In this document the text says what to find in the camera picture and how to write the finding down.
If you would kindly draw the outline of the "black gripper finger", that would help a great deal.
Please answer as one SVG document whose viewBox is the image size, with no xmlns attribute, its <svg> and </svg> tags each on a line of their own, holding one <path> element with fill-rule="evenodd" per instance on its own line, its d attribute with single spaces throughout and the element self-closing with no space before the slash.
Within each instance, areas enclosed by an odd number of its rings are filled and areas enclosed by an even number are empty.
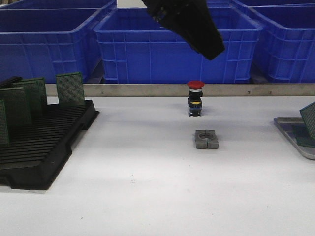
<svg viewBox="0 0 315 236">
<path fill-rule="evenodd" d="M 144 0 L 143 3 L 156 22 L 178 34 L 206 59 L 213 60 L 225 50 L 205 0 Z"/>
</svg>

